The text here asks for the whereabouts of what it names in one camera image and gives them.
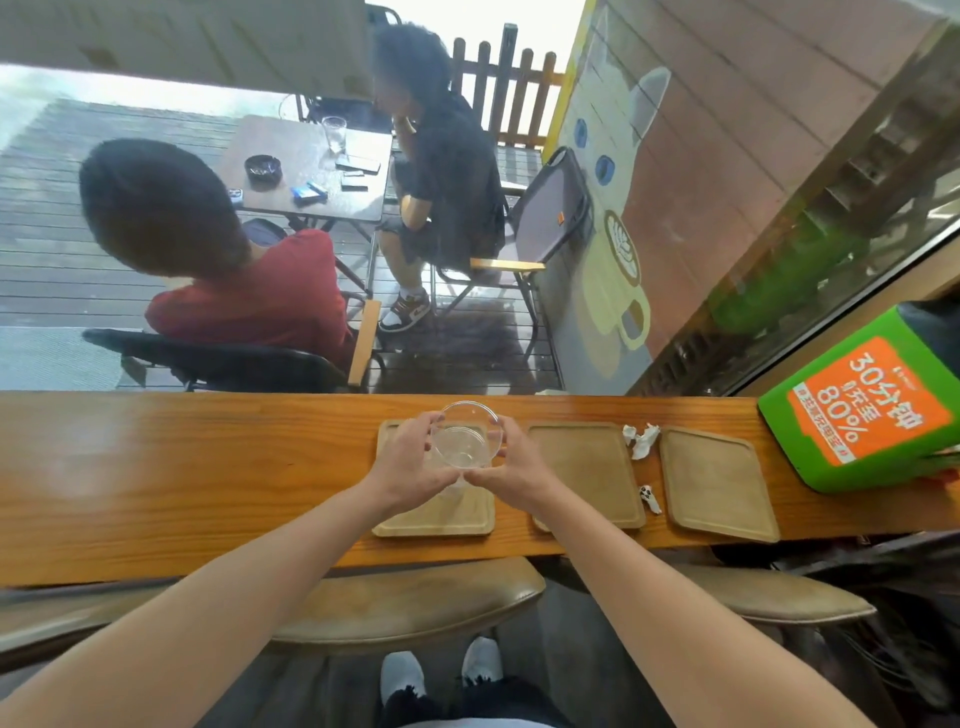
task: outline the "ashtray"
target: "ashtray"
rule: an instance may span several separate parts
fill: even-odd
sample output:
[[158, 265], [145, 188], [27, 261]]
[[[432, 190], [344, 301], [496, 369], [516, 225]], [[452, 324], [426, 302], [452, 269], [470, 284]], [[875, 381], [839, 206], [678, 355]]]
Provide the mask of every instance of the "ashtray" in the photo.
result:
[[247, 176], [254, 182], [277, 184], [283, 177], [280, 160], [270, 155], [253, 155], [244, 162]]

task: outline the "wooden tray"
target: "wooden tray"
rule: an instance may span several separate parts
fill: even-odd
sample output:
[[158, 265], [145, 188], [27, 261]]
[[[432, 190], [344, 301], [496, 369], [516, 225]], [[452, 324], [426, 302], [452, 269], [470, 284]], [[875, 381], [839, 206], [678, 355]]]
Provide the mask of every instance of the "wooden tray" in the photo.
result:
[[[634, 479], [634, 465], [613, 423], [532, 423], [530, 437], [566, 486], [620, 528], [647, 522]], [[537, 528], [549, 531], [534, 520]]]
[[667, 514], [677, 525], [767, 544], [780, 540], [767, 483], [746, 440], [664, 427], [660, 433]]
[[[380, 425], [376, 451], [393, 436], [402, 420], [387, 420]], [[428, 464], [437, 463], [439, 455], [426, 453]], [[463, 478], [453, 490], [444, 489], [420, 508], [393, 516], [373, 530], [374, 536], [478, 536], [493, 531], [496, 513], [493, 493], [469, 485]]]

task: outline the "glass of water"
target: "glass of water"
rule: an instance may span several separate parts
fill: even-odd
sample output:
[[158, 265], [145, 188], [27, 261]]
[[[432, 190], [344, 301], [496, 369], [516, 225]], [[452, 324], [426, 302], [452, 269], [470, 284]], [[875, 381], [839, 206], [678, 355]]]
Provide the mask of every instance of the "glass of water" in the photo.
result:
[[326, 143], [333, 156], [341, 155], [347, 150], [347, 119], [340, 116], [325, 116], [322, 124], [326, 133]]
[[447, 465], [487, 468], [503, 444], [499, 418], [478, 401], [455, 401], [430, 428], [430, 447]]

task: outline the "person in black outfit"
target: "person in black outfit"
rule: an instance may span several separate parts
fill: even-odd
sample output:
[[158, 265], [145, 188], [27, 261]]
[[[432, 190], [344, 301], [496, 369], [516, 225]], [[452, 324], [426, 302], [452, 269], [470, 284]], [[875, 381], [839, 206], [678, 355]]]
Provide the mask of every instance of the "person in black outfit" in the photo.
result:
[[393, 117], [403, 153], [393, 168], [400, 215], [378, 232], [400, 284], [380, 322], [385, 332], [404, 331], [429, 310], [424, 262], [467, 273], [472, 257], [496, 257], [503, 246], [494, 143], [467, 100], [449, 90], [450, 67], [440, 38], [418, 25], [381, 27], [373, 37], [375, 103]]

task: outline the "black office chair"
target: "black office chair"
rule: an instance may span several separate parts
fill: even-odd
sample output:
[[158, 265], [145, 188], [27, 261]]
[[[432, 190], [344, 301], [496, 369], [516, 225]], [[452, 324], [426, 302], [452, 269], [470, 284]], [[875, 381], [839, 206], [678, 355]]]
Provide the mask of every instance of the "black office chair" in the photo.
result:
[[351, 389], [348, 375], [322, 356], [291, 349], [249, 344], [189, 344], [156, 333], [113, 328], [88, 328], [83, 338], [119, 353], [127, 360], [125, 371], [134, 379], [137, 377], [133, 362], [168, 367], [188, 392], [205, 389], [326, 394]]
[[481, 288], [519, 289], [533, 322], [536, 338], [540, 325], [534, 308], [531, 278], [546, 269], [546, 262], [584, 225], [590, 212], [590, 194], [573, 150], [560, 147], [543, 165], [507, 215], [506, 244], [496, 258], [471, 258], [468, 278], [459, 278], [433, 267], [431, 299], [436, 306], [437, 277], [466, 288], [437, 315], [445, 316], [470, 291]]
[[[367, 6], [367, 25], [372, 30], [383, 25], [399, 25], [402, 21], [396, 11], [382, 5]], [[297, 94], [297, 112], [300, 121], [320, 124], [325, 116], [340, 116], [347, 120], [348, 129], [361, 132], [392, 133], [390, 114], [373, 108], [369, 101], [356, 99], [327, 99]]]

